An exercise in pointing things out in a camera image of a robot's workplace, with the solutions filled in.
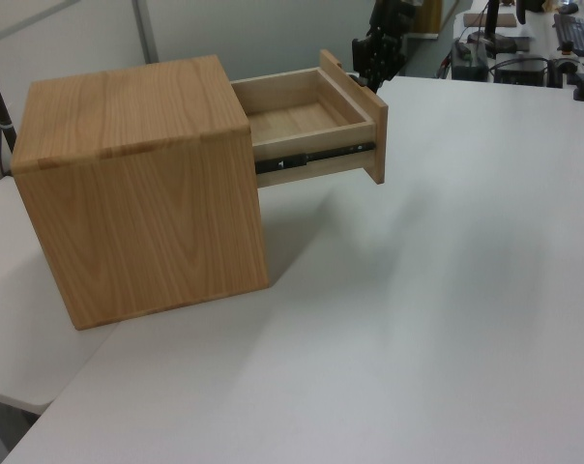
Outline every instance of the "wooden drawer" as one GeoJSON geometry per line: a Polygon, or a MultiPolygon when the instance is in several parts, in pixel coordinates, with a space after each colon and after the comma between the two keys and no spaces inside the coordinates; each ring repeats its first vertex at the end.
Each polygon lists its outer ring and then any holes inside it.
{"type": "Polygon", "coordinates": [[[259,187],[364,168],[384,182],[387,105],[328,51],[320,67],[232,82],[251,125],[259,187]]]}

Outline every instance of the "wood grain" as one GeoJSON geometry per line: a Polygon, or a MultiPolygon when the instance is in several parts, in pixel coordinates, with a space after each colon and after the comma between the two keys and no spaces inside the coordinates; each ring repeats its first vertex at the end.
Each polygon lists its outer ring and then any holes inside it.
{"type": "Polygon", "coordinates": [[[248,133],[216,56],[35,82],[15,174],[152,151],[159,142],[248,133]]]}
{"type": "Polygon", "coordinates": [[[328,174],[335,174],[337,172],[349,171],[352,169],[363,168],[368,170],[372,168],[374,159],[374,153],[373,151],[370,151],[356,153],[354,155],[346,155],[345,157],[313,161],[306,166],[259,174],[257,176],[257,186],[259,188],[276,186],[277,184],[296,182],[303,179],[326,176],[328,174]]]}
{"type": "Polygon", "coordinates": [[[443,13],[442,0],[425,0],[417,8],[412,32],[419,34],[438,34],[441,29],[443,13]]]}
{"type": "Polygon", "coordinates": [[[338,127],[336,120],[318,102],[253,113],[248,118],[253,143],[338,127]]]}
{"type": "Polygon", "coordinates": [[[317,101],[316,69],[235,80],[232,88],[248,116],[317,101]]]}
{"type": "Polygon", "coordinates": [[[78,329],[268,286],[249,134],[15,181],[78,329]]]}
{"type": "Polygon", "coordinates": [[[317,130],[262,143],[253,142],[253,155],[255,160],[261,161],[289,157],[299,153],[320,152],[373,141],[375,133],[376,125],[373,122],[330,130],[317,130]]]}
{"type": "Polygon", "coordinates": [[[328,75],[345,95],[358,104],[376,125],[373,165],[366,169],[376,184],[385,182],[385,160],[387,155],[387,118],[389,107],[366,87],[357,84],[341,68],[341,64],[327,50],[320,52],[320,69],[328,75]]]}

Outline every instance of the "wooden surface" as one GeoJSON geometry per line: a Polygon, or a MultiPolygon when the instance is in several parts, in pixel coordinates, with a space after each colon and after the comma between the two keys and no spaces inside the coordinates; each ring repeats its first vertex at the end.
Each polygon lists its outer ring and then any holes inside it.
{"type": "Polygon", "coordinates": [[[418,34],[438,34],[442,27],[442,0],[425,0],[417,8],[412,32],[418,34]]]}
{"type": "Polygon", "coordinates": [[[337,121],[319,102],[275,109],[248,116],[253,143],[262,143],[307,132],[338,127],[337,121]]]}
{"type": "Polygon", "coordinates": [[[272,160],[299,153],[320,152],[373,141],[375,133],[376,125],[372,122],[306,132],[303,136],[283,137],[263,143],[253,142],[253,154],[256,160],[272,160]]]}
{"type": "Polygon", "coordinates": [[[384,183],[389,107],[376,94],[366,87],[359,86],[359,84],[352,80],[341,68],[341,64],[335,56],[327,50],[320,52],[320,69],[340,87],[342,93],[360,106],[375,123],[375,159],[372,167],[366,169],[366,171],[376,184],[384,183]]]}
{"type": "Polygon", "coordinates": [[[316,101],[315,69],[235,80],[232,88],[248,116],[316,101]]]}
{"type": "Polygon", "coordinates": [[[371,169],[374,163],[374,152],[355,153],[345,157],[322,159],[309,162],[306,166],[283,169],[281,171],[266,172],[257,176],[259,188],[286,184],[288,182],[311,179],[312,177],[326,176],[337,172],[352,169],[371,169]]]}
{"type": "MultiPolygon", "coordinates": [[[[466,13],[464,14],[464,26],[466,27],[485,27],[485,21],[487,19],[487,14],[480,15],[478,13],[466,13]]],[[[515,19],[515,14],[513,13],[499,13],[496,20],[496,27],[515,27],[517,26],[517,20],[515,19]]]]}
{"type": "Polygon", "coordinates": [[[249,134],[15,181],[78,329],[268,286],[249,134]]]}
{"type": "Polygon", "coordinates": [[[30,87],[12,170],[235,131],[248,132],[247,117],[216,56],[46,80],[30,87]]]}
{"type": "MultiPolygon", "coordinates": [[[[376,140],[376,123],[365,112],[366,104],[358,104],[320,68],[235,81],[232,87],[248,114],[256,160],[376,140]]],[[[371,151],[312,161],[259,174],[257,183],[267,187],[356,168],[373,170],[374,157],[371,151]]]]}

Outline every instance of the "white table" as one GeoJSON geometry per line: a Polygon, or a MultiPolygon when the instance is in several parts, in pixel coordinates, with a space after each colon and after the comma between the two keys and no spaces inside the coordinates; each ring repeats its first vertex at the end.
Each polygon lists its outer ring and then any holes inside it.
{"type": "Polygon", "coordinates": [[[0,402],[41,414],[115,325],[73,328],[13,178],[0,181],[0,402]]]}
{"type": "Polygon", "coordinates": [[[121,323],[6,463],[584,463],[584,103],[381,95],[384,186],[260,190],[272,288],[121,323]]]}

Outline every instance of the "wooden block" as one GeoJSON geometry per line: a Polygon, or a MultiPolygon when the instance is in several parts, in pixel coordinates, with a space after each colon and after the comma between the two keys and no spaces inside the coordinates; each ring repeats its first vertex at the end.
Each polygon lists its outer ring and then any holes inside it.
{"type": "Polygon", "coordinates": [[[12,169],[78,329],[268,286],[249,122],[216,57],[33,84],[12,169]]]}
{"type": "Polygon", "coordinates": [[[376,149],[374,163],[367,168],[367,174],[376,184],[385,182],[385,162],[387,156],[387,118],[389,107],[366,87],[361,87],[341,68],[341,63],[328,50],[320,52],[320,69],[341,89],[341,92],[360,106],[375,123],[376,149]]]}
{"type": "MultiPolygon", "coordinates": [[[[487,14],[466,13],[464,14],[464,26],[466,27],[485,27],[487,14]]],[[[500,13],[496,21],[496,27],[515,27],[517,20],[513,13],[500,13]]]]}

